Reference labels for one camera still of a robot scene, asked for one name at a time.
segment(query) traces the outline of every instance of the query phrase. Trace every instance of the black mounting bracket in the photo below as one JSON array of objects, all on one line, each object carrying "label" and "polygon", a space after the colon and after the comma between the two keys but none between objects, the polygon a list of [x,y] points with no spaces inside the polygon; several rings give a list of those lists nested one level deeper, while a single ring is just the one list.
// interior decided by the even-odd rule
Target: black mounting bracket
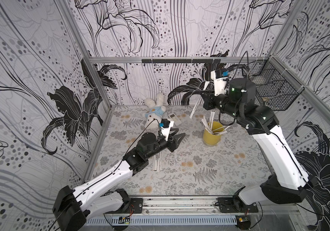
[{"label": "black mounting bracket", "polygon": [[248,210],[249,213],[258,213],[258,208],[256,203],[249,206],[243,206],[242,210],[236,210],[234,206],[234,200],[232,197],[218,197],[217,202],[219,205],[219,210],[221,213],[245,213]]}]

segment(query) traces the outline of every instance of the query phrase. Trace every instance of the zip tie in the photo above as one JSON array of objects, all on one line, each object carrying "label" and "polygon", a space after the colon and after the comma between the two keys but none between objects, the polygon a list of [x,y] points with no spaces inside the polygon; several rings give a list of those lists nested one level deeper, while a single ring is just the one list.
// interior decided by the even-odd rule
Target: zip tie
[{"label": "zip tie", "polygon": [[283,77],[283,74],[284,74],[284,72],[285,72],[286,70],[291,70],[291,71],[292,71],[292,69],[285,68],[284,71],[281,73],[281,76],[282,76],[282,77]]},{"label": "zip tie", "polygon": [[304,87],[310,88],[310,86],[307,86],[307,85],[301,85],[300,88],[297,90],[297,93],[298,93],[298,94],[301,94],[301,93],[305,90],[305,89],[301,90],[301,88],[304,88]]}]

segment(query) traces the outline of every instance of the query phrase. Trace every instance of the perforated metal strip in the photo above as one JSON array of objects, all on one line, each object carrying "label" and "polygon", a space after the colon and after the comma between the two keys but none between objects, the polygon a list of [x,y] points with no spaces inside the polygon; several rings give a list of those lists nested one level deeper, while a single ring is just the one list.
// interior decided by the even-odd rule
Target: perforated metal strip
[{"label": "perforated metal strip", "polygon": [[[112,216],[107,220],[112,225],[119,224],[119,216]],[[85,225],[109,225],[103,216],[89,219]],[[236,216],[234,215],[203,215],[203,216],[133,216],[130,225],[236,225]]]}]

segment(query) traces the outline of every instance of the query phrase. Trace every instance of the remote control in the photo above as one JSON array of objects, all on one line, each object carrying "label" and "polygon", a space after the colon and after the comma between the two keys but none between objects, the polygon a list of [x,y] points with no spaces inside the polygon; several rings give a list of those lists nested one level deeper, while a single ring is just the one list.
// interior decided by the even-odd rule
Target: remote control
[{"label": "remote control", "polygon": [[181,120],[174,113],[169,114],[168,120],[174,121],[176,126],[179,126],[181,124]]},{"label": "remote control", "polygon": [[163,114],[162,114],[162,118],[163,119],[167,119],[169,116],[167,115],[167,112],[164,112]]}]

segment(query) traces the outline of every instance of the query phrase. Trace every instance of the white remote control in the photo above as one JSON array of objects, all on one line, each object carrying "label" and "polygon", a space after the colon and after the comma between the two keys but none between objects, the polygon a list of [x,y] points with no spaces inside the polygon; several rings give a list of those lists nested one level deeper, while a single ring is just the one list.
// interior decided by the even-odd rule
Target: white remote control
[{"label": "white remote control", "polygon": [[168,120],[174,121],[176,126],[179,126],[181,124],[181,120],[174,113],[169,114]]}]

